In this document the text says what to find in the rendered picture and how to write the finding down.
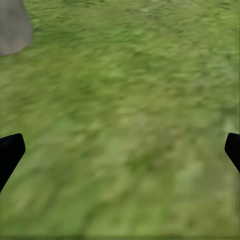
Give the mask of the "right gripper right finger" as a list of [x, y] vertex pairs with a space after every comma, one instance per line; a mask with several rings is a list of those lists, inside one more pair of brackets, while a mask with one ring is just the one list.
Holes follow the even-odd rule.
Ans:
[[240, 134], [229, 133], [224, 150], [240, 172]]

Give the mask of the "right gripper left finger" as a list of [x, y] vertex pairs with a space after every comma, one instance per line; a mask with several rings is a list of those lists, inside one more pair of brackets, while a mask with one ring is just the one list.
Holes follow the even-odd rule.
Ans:
[[0, 138], [0, 192], [25, 152], [25, 142], [21, 133]]

